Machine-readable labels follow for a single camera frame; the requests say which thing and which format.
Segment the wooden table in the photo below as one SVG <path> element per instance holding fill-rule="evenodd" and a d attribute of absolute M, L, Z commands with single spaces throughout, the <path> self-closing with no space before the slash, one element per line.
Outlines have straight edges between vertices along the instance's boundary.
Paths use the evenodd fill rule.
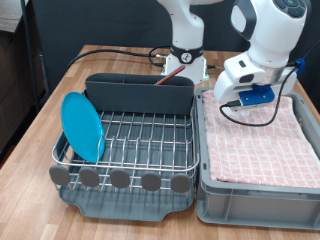
<path fill-rule="evenodd" d="M 85 46 L 82 52 L 101 46 Z M 120 48 L 148 53 L 147 48 Z M 212 65 L 223 66 L 237 53 L 205 52 Z M 60 106 L 69 91 L 82 91 L 85 79 L 96 72 L 159 74 L 148 59 L 99 53 L 75 63 L 66 73 L 27 133 L 0 171 L 0 239 L 320 239 L 317 231 L 206 224 L 197 217 L 196 204 L 168 214 L 162 222 L 93 219 L 67 206 L 52 184 L 48 169 L 51 150 L 61 133 Z M 213 86 L 220 70 L 209 71 Z M 296 90 L 307 96 L 298 84 Z M 319 114 L 313 113 L 319 120 Z"/>

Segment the metal wire grid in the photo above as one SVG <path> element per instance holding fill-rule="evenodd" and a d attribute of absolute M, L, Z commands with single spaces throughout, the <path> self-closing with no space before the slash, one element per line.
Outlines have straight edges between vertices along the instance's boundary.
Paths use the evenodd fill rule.
<path fill-rule="evenodd" d="M 99 191 L 107 187 L 116 191 L 110 182 L 110 172 L 115 168 L 126 169 L 130 174 L 129 193 L 134 188 L 142 189 L 141 176 L 147 171 L 159 173 L 159 194 L 160 190 L 171 190 L 170 181 L 174 174 L 195 176 L 199 162 L 192 158 L 194 130 L 190 116 L 102 112 L 100 119 L 105 129 L 106 146 L 103 157 L 96 163 L 85 161 L 76 153 L 69 159 L 66 156 L 68 142 L 58 158 L 54 154 L 57 145 L 53 149 L 57 164 L 68 167 L 70 190 L 82 185 L 79 170 L 83 166 L 98 171 Z"/>

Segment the gray plastic bin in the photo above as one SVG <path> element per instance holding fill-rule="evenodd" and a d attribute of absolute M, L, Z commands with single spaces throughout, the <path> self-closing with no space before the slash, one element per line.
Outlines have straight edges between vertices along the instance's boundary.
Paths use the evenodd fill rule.
<path fill-rule="evenodd" d="M 202 93 L 196 93 L 197 130 L 195 154 L 200 155 L 200 179 L 197 189 L 198 217 L 207 223 L 253 225 L 282 228 L 320 229 L 320 189 L 278 187 L 210 180 L 208 149 L 204 126 Z M 302 131 L 320 156 L 320 128 L 301 95 L 293 99 L 294 113 L 302 119 Z"/>

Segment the cable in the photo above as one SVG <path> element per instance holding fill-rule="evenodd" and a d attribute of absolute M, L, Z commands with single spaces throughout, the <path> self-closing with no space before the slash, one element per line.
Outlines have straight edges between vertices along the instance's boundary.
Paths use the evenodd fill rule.
<path fill-rule="evenodd" d="M 207 69 L 213 69 L 213 68 L 218 68 L 218 69 L 224 70 L 223 67 L 218 67 L 218 66 L 214 66 L 214 65 L 207 65 Z"/>
<path fill-rule="evenodd" d="M 309 51 L 304 55 L 303 59 L 305 59 L 308 54 L 320 43 L 320 39 L 318 40 L 318 42 L 316 42 L 310 49 Z"/>
<path fill-rule="evenodd" d="M 116 49 L 98 49 L 98 50 L 93 50 L 93 51 L 86 52 L 86 53 L 81 54 L 81 55 L 77 56 L 76 58 L 72 59 L 72 61 L 68 64 L 68 69 L 78 59 L 83 58 L 83 57 L 85 57 L 87 55 L 90 55 L 90 54 L 93 54 L 93 53 L 99 53 L 99 52 L 114 52 L 114 53 L 127 54 L 127 55 L 131 55 L 131 56 L 136 56 L 136 57 L 149 57 L 149 59 L 151 57 L 156 57 L 156 55 L 151 55 L 150 53 L 149 54 L 142 54 L 142 53 L 133 53 L 133 52 L 121 51 L 121 50 L 116 50 Z"/>
<path fill-rule="evenodd" d="M 298 69 L 298 67 L 294 67 L 291 72 L 286 76 L 286 78 L 283 80 L 283 83 L 280 87 L 280 91 L 279 91 L 279 95 L 278 95 L 278 101 L 277 101 L 277 105 L 276 105 L 276 109 L 274 111 L 274 114 L 273 114 L 273 117 L 271 118 L 271 120 L 267 123 L 262 123 L 262 124 L 251 124 L 251 123 L 244 123 L 244 122 L 239 122 L 231 117 L 229 117 L 222 109 L 225 108 L 225 107 L 230 107 L 230 105 L 227 103 L 227 104 L 224 104 L 224 105 L 221 105 L 219 110 L 221 112 L 221 114 L 227 118 L 228 120 L 230 120 L 231 122 L 234 122 L 234 123 L 237 123 L 237 124 L 240 124 L 240 125 L 243 125 L 243 126 L 248 126 L 248 127 L 265 127 L 265 126 L 268 126 L 269 124 L 271 124 L 275 119 L 276 119 L 276 116 L 278 114 L 278 110 L 279 110 L 279 106 L 280 106 L 280 100 L 281 100 L 281 94 L 282 94 L 282 90 L 283 90 L 283 87 L 285 85 L 285 83 L 287 82 L 288 78 L 291 76 L 291 74 L 296 71 Z"/>
<path fill-rule="evenodd" d="M 151 59 L 151 57 L 152 57 L 152 53 L 155 51 L 155 50 L 157 50 L 157 49 L 160 49 L 160 48 L 170 48 L 170 46 L 161 46 L 161 47 L 155 47 L 155 48 L 153 48 L 150 52 L 149 52 L 149 61 L 150 61 L 150 63 L 152 64 L 152 65 L 155 65 L 155 66 L 157 66 L 157 67 L 164 67 L 164 63 L 155 63 L 155 62 L 153 62 L 152 61 L 152 59 Z"/>
<path fill-rule="evenodd" d="M 309 53 L 315 49 L 315 47 L 320 43 L 320 39 L 308 50 L 308 52 L 304 55 L 303 59 L 305 60 L 305 58 L 309 55 Z M 296 62 L 290 62 L 287 64 L 286 67 L 294 67 L 296 66 Z"/>

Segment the blue gripper part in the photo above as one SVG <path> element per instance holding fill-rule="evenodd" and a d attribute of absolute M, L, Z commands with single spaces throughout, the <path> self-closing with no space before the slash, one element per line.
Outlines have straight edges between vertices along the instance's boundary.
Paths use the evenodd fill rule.
<path fill-rule="evenodd" d="M 295 63 L 299 67 L 297 71 L 297 75 L 299 76 L 303 71 L 304 67 L 306 66 L 306 61 L 303 58 L 298 58 L 297 60 L 295 60 Z"/>

